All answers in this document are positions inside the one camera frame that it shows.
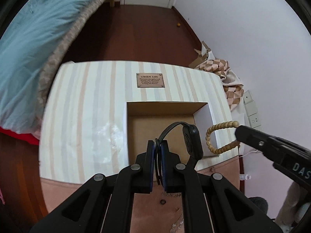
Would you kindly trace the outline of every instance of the brass nameplate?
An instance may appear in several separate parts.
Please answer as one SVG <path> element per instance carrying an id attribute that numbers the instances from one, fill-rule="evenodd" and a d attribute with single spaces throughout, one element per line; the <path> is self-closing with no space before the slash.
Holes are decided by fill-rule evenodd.
<path id="1" fill-rule="evenodd" d="M 164 88 L 162 74 L 136 74 L 138 88 Z"/>

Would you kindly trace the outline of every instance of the white cable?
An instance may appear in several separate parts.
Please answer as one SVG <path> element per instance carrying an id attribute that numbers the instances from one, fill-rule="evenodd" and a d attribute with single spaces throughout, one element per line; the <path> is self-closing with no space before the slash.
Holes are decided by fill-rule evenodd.
<path id="1" fill-rule="evenodd" d="M 250 154 L 251 152 L 258 152 L 258 150 L 256 150 L 256 151 L 250 151 L 250 152 L 246 153 L 245 155 L 241 156 L 240 158 L 243 158 L 244 156 L 246 156 L 247 154 Z"/>

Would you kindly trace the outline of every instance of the twisted rope handle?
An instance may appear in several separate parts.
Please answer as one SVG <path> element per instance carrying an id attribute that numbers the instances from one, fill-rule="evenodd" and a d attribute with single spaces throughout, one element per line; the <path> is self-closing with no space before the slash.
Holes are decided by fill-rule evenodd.
<path id="1" fill-rule="evenodd" d="M 215 149 L 212 144 L 211 144 L 211 133 L 215 130 L 220 130 L 220 129 L 226 129 L 226 128 L 237 128 L 239 127 L 240 124 L 238 121 L 229 121 L 229 122 L 224 122 L 224 123 L 219 123 L 216 125 L 213 125 L 211 127 L 208 128 L 207 132 L 206 132 L 206 145 L 209 148 L 209 150 L 214 153 L 214 154 L 222 154 L 224 152 L 227 152 L 235 147 L 240 147 L 240 142 L 235 140 L 219 149 Z"/>

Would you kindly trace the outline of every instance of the bed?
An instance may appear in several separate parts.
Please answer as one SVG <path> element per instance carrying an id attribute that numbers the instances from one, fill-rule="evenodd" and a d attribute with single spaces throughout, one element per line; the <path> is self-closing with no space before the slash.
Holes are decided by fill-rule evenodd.
<path id="1" fill-rule="evenodd" d="M 1 133 L 39 144 L 46 100 L 60 63 L 104 1 L 29 0 L 17 13 L 0 39 Z"/>

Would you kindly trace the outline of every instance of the checkered paper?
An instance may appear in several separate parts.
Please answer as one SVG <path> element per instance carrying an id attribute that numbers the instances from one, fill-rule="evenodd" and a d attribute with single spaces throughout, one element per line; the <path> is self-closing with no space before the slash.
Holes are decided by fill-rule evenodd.
<path id="1" fill-rule="evenodd" d="M 205 60 L 195 69 L 214 73 L 220 77 L 231 111 L 240 103 L 244 93 L 243 84 L 228 66 L 226 60 Z"/>

